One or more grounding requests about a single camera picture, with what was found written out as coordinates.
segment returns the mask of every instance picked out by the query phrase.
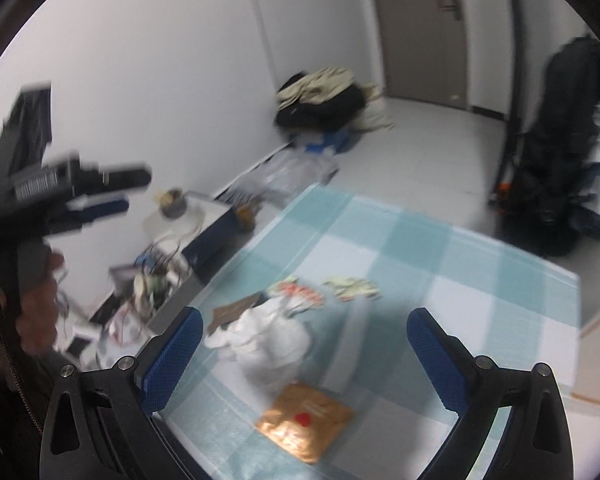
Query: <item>hand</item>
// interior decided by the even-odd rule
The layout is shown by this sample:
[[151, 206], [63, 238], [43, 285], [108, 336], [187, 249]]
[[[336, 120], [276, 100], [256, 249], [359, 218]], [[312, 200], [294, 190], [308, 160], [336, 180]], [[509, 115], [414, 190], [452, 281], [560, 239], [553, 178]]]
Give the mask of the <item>hand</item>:
[[[49, 350], [56, 340], [56, 290], [58, 285], [53, 271], [64, 264], [62, 254], [52, 253], [46, 263], [46, 275], [36, 288], [22, 295], [22, 314], [16, 320], [16, 330], [20, 335], [22, 349], [30, 355], [38, 355]], [[4, 351], [0, 346], [0, 370], [7, 370]]]
[[42, 283], [20, 297], [22, 314], [16, 319], [22, 349], [29, 355], [48, 351], [56, 341], [56, 292], [58, 284], [53, 272], [64, 265], [62, 254], [52, 253], [46, 262], [46, 275]]

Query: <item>red heart sticker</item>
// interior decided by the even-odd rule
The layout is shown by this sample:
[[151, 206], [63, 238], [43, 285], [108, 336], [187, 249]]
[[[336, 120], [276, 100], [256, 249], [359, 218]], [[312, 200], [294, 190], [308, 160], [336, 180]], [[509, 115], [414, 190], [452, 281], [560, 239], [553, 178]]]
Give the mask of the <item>red heart sticker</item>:
[[298, 413], [295, 417], [294, 420], [300, 424], [300, 426], [302, 426], [303, 428], [308, 428], [311, 423], [311, 413], [307, 413], [307, 412], [302, 412], [302, 413]]

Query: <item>metal screw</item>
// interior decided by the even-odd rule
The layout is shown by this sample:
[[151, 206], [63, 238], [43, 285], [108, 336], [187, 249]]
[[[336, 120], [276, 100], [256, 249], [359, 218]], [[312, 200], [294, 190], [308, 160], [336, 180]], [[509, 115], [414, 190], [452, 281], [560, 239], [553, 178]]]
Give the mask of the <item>metal screw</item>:
[[133, 359], [130, 355], [128, 355], [120, 359], [120, 361], [118, 361], [118, 368], [120, 368], [121, 370], [129, 370], [129, 368], [131, 368], [135, 362], [136, 360]]
[[75, 366], [73, 365], [64, 365], [62, 370], [60, 370], [60, 375], [62, 377], [68, 377], [75, 372]]
[[488, 370], [493, 366], [493, 361], [486, 355], [478, 355], [478, 357], [475, 358], [475, 363], [478, 365], [478, 368], [482, 368], [483, 370]]
[[549, 368], [549, 365], [544, 363], [538, 363], [536, 365], [536, 371], [542, 375], [542, 377], [548, 377], [551, 375], [551, 368]]

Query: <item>black bag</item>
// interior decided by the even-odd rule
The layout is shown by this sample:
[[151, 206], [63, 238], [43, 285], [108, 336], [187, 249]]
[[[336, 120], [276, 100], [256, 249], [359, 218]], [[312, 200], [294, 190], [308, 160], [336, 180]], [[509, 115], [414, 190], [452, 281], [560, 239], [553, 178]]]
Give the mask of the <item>black bag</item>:
[[564, 256], [579, 234], [568, 225], [584, 160], [596, 139], [600, 42], [576, 38], [549, 62], [538, 119], [524, 136], [498, 237], [540, 256]]
[[[282, 85], [284, 90], [306, 76], [301, 72]], [[324, 133], [343, 129], [366, 105], [362, 90], [356, 85], [345, 88], [341, 93], [319, 105], [296, 101], [276, 115], [276, 124], [282, 128], [306, 128]]]

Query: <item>light blue checkered bedsheet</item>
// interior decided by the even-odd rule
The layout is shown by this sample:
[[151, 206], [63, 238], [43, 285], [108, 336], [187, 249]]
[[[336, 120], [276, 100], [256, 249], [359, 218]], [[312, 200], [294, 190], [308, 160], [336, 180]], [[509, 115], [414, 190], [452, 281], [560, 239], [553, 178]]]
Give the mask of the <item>light blue checkered bedsheet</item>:
[[[577, 276], [491, 238], [315, 186], [228, 262], [194, 306], [208, 323], [216, 306], [289, 274], [320, 289], [329, 275], [367, 277], [382, 290], [354, 378], [335, 396], [356, 416], [317, 465], [306, 465], [254, 429], [272, 399], [201, 345], [162, 414], [213, 478], [417, 478], [456, 421], [406, 338], [407, 315], [419, 306], [474, 355], [509, 368], [547, 362], [563, 393], [573, 385]], [[321, 290], [324, 308], [299, 316], [314, 336], [301, 377], [312, 385], [328, 368], [347, 315], [346, 304]], [[498, 413], [471, 478], [485, 473], [507, 416], [508, 409]]]

